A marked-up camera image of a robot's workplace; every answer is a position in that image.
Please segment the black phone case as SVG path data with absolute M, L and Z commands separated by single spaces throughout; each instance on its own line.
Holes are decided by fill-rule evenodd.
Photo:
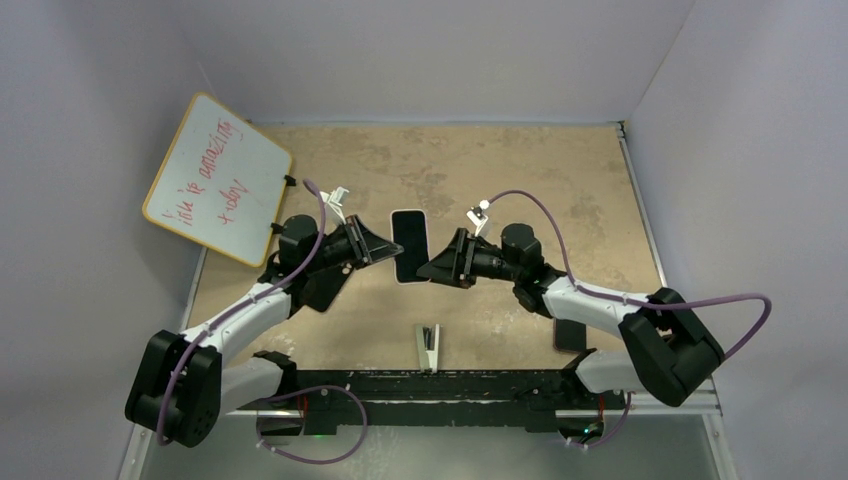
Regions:
M 353 272 L 350 264 L 339 265 L 310 276 L 302 291 L 302 304 L 317 312 L 326 312 Z

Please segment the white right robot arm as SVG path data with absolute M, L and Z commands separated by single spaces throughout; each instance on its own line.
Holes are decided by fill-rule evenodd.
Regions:
M 480 277 L 512 283 L 519 304 L 555 321 L 583 324 L 620 338 L 617 352 L 581 352 L 561 381 L 564 399 L 584 407 L 607 391 L 652 395 L 678 407 L 725 361 L 726 354 L 699 317 L 684 307 L 675 290 L 627 294 L 571 281 L 543 257 L 533 229 L 510 224 L 500 245 L 456 230 L 449 245 L 418 276 L 433 283 L 468 289 Z

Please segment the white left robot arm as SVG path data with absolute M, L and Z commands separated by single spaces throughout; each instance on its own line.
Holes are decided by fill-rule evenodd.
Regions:
M 278 249 L 243 297 L 200 325 L 151 337 L 125 405 L 127 420 L 164 443 L 194 447 L 227 411 L 260 399 L 275 409 L 289 407 L 298 382 L 287 375 L 294 365 L 286 355 L 257 352 L 236 368 L 229 361 L 302 308 L 327 311 L 353 271 L 404 251 L 356 215 L 329 234 L 304 214 L 273 224 L 272 232 Z

